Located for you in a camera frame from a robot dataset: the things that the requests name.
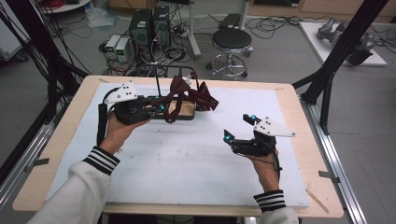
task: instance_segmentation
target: desk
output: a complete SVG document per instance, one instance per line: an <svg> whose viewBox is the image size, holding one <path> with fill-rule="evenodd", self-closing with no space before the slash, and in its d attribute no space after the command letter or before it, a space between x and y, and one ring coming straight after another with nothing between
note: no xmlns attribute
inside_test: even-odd
<svg viewBox="0 0 396 224"><path fill-rule="evenodd" d="M133 80L135 84L154 84L154 78L146 77L86 77L74 100L64 114L58 128L49 140L40 158L49 158L49 164L37 166L27 178L13 207L18 211L36 211L44 203L47 191L55 177L60 159L72 139L86 108L91 103L97 87L102 82L125 83ZM163 84L170 84L172 79L162 79ZM206 80L211 87L244 88L273 90L283 111L287 126L298 133L291 139L295 156L306 186L311 206L296 209L299 217L341 217L344 214L332 181L318 176L318 171L326 171L320 156L315 138L311 132L304 111L301 108L294 88L289 84L231 82ZM260 209L245 206L218 205L167 205L167 204L135 204L108 203L105 213L137 213L137 214L168 214L168 215L206 215L206 216L238 216L258 217Z"/></svg>

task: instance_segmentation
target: black and white striped cuff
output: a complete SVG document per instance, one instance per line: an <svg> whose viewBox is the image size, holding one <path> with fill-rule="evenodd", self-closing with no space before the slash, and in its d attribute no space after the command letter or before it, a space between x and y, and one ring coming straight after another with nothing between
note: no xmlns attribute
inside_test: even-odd
<svg viewBox="0 0 396 224"><path fill-rule="evenodd" d="M262 212L274 211L286 207L282 189L254 195L253 198L259 204Z"/></svg>
<svg viewBox="0 0 396 224"><path fill-rule="evenodd" d="M90 155L83 161L89 163L99 171L111 175L120 160L100 147L93 147Z"/></svg>

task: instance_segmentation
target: white sleeve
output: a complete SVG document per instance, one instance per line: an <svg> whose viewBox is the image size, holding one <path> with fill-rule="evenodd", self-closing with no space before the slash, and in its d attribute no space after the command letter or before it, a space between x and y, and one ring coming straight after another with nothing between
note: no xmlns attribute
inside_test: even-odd
<svg viewBox="0 0 396 224"><path fill-rule="evenodd" d="M70 167L67 181L28 223L97 223L106 204L110 175L119 162L94 147L84 161Z"/></svg>
<svg viewBox="0 0 396 224"><path fill-rule="evenodd" d="M283 190L274 190L255 195L254 199L262 210L261 224L298 224L294 209L286 207Z"/></svg>

